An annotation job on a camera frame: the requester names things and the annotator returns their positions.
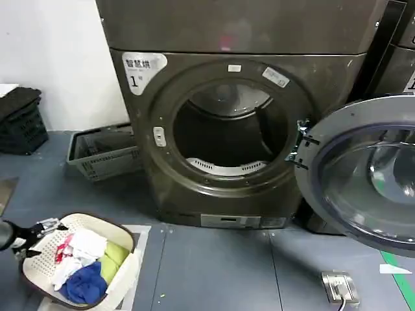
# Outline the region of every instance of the label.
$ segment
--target label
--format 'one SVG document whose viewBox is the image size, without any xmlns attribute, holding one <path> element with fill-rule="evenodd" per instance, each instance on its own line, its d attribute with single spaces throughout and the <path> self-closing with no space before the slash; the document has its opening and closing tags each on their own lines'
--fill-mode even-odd
<svg viewBox="0 0 415 311">
<path fill-rule="evenodd" d="M 153 127 L 154 141 L 158 147 L 166 147 L 166 137 L 164 136 L 164 128 L 161 126 Z"/>
<path fill-rule="evenodd" d="M 23 246 L 23 244 L 26 243 L 26 240 L 24 238 L 16 238 L 13 244 L 10 246 L 11 248 L 19 248 Z"/>
<path fill-rule="evenodd" d="M 282 88 L 286 87 L 290 82 L 290 79 L 271 67 L 267 67 L 262 73 L 262 76 Z"/>
<path fill-rule="evenodd" d="M 147 84 L 167 65 L 162 53 L 125 52 L 123 64 L 130 90 L 141 95 Z"/>
<path fill-rule="evenodd" d="M 407 86 L 405 86 L 403 92 L 415 92 L 415 71 L 412 76 L 410 76 Z"/>
<path fill-rule="evenodd" d="M 229 73 L 240 73 L 241 69 L 242 69 L 242 65 L 228 65 Z"/>
</svg>

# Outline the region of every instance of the front-loading dryer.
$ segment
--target front-loading dryer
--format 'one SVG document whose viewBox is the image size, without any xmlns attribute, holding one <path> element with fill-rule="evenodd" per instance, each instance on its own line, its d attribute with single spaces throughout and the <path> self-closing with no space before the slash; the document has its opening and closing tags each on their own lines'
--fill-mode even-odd
<svg viewBox="0 0 415 311">
<path fill-rule="evenodd" d="M 386 2 L 97 0 L 161 218 L 283 227 L 298 121 L 345 103 Z"/>
</svg>

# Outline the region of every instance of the white laundry basket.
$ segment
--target white laundry basket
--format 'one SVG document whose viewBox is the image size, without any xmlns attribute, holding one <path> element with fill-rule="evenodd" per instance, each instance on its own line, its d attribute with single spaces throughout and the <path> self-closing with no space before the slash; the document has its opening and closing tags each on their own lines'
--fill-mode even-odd
<svg viewBox="0 0 415 311">
<path fill-rule="evenodd" d="M 61 222 L 69 228 L 69 230 L 56 230 L 50 235 L 45 236 L 31 248 L 36 251 L 41 251 L 41 255 L 25 259 L 21 263 L 21 272 L 23 276 L 44 295 L 67 308 L 93 311 L 115 310 L 123 300 L 127 291 L 132 287 L 139 269 L 139 257 L 137 253 L 133 253 L 136 247 L 134 236 L 129 230 L 120 225 L 115 225 L 109 221 L 88 214 L 70 214 L 63 217 Z M 130 249 L 129 256 L 127 256 L 108 286 L 104 297 L 93 305 L 79 305 L 72 303 L 59 292 L 54 291 L 51 283 L 51 278 L 56 267 L 54 259 L 57 247 L 67 235 L 74 233 L 81 228 L 90 229 L 126 249 Z"/>
</svg>

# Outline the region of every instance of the gray plastic basket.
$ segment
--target gray plastic basket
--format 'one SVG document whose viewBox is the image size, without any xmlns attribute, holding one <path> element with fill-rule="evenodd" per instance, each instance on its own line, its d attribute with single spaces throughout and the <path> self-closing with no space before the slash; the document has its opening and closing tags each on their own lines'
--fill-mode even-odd
<svg viewBox="0 0 415 311">
<path fill-rule="evenodd" d="M 130 123 L 73 134 L 67 163 L 92 181 L 142 169 Z"/>
</svg>

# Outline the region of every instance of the round door frame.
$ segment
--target round door frame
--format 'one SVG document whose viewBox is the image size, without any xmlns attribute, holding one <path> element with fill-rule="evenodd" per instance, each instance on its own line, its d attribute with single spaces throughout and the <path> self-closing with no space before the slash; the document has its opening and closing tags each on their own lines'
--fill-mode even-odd
<svg viewBox="0 0 415 311">
<path fill-rule="evenodd" d="M 355 102 L 330 114 L 307 132 L 300 143 L 295 166 L 298 186 L 313 210 L 327 223 L 367 246 L 397 255 L 415 257 L 415 244 L 395 242 L 359 230 L 343 220 L 323 198 L 320 165 L 324 156 L 341 141 L 377 128 L 415 130 L 415 96 L 393 95 Z"/>
<path fill-rule="evenodd" d="M 228 66 L 233 64 L 240 65 L 241 71 L 229 72 Z M 268 67 L 272 67 L 290 78 L 290 82 L 285 88 L 277 86 L 262 76 Z M 271 162 L 269 168 L 235 179 L 209 176 L 205 172 L 198 172 L 179 153 L 173 134 L 173 123 L 176 114 L 192 94 L 218 82 L 240 82 L 265 91 L 274 100 L 278 99 L 278 95 L 282 98 L 288 98 L 289 102 L 295 100 L 296 105 L 281 105 L 288 116 L 287 122 L 292 130 L 289 129 L 289 136 L 284 149 L 277 156 L 277 159 Z M 166 174 L 172 176 L 182 185 L 210 195 L 223 197 L 246 196 L 270 187 L 277 187 L 280 183 L 294 178 L 292 170 L 284 163 L 284 158 L 291 150 L 290 141 L 295 141 L 296 138 L 296 119 L 300 115 L 313 117 L 316 114 L 318 114 L 318 111 L 315 110 L 306 90 L 284 70 L 252 60 L 228 58 L 196 65 L 174 77 L 166 84 L 148 110 L 142 111 L 141 117 L 147 118 L 148 122 L 144 133 L 141 135 L 146 137 L 145 148 L 151 158 Z M 164 129 L 167 143 L 165 147 L 156 146 L 152 133 L 154 127 Z"/>
</svg>

